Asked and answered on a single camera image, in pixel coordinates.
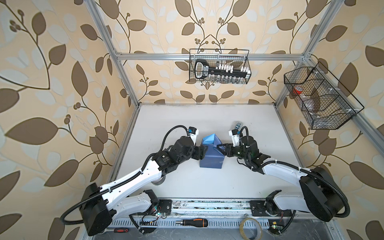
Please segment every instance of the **wire basket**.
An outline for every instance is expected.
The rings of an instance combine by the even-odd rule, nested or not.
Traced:
[[[315,67],[301,67],[284,74],[284,84],[311,129],[335,130],[364,109],[361,102],[339,81],[333,87],[324,74],[332,74],[319,62]],[[347,92],[361,107],[354,108],[342,92]]]
[[[189,81],[210,83],[247,84],[252,73],[249,50],[190,49]]]

